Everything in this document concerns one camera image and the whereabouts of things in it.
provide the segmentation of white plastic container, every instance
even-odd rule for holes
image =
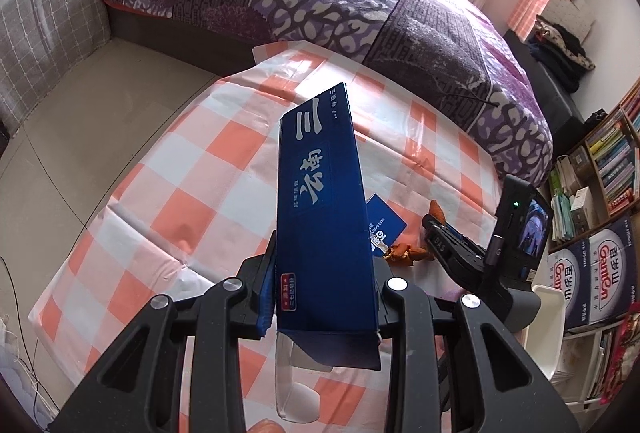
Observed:
[[[534,285],[540,310],[524,331],[522,345],[548,380],[556,373],[564,334],[564,294],[545,285]]]

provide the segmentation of plastic tablecloth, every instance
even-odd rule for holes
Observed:
[[[216,81],[183,111],[113,192],[107,206],[30,313],[41,342],[74,383],[156,293],[192,297],[261,254],[276,219],[278,122],[284,112],[339,82],[347,84],[366,196],[377,193],[417,243],[436,199],[460,232],[486,245],[500,184],[490,156],[454,123],[398,84],[308,42],[254,49],[250,70]],[[321,247],[324,237],[319,237]],[[399,274],[449,299],[459,288],[435,263]],[[242,341],[246,421],[278,419],[275,332]],[[383,430],[390,350],[380,372],[296,369],[321,396],[319,421],[287,432]],[[189,359],[181,404],[188,413]]]

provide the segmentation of finger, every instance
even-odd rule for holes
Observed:
[[[285,433],[285,431],[279,424],[265,419],[249,429],[247,433]]]

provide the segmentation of metal pivot bolt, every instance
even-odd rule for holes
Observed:
[[[242,280],[238,278],[230,278],[225,280],[225,283],[223,283],[222,286],[225,290],[228,290],[229,292],[233,292],[242,287]]]
[[[462,297],[462,304],[469,308],[478,308],[480,306],[480,299],[475,294],[465,294]]]
[[[155,308],[156,310],[161,309],[169,305],[169,298],[164,294],[160,294],[158,296],[154,296],[151,299],[151,308]]]
[[[391,278],[386,282],[390,289],[395,290],[396,292],[400,292],[401,290],[406,289],[407,283],[402,278]]]

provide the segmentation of purple bedspread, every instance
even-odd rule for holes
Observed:
[[[110,0],[251,44],[311,41],[438,108],[494,159],[538,185],[552,139],[524,71],[466,0]]]

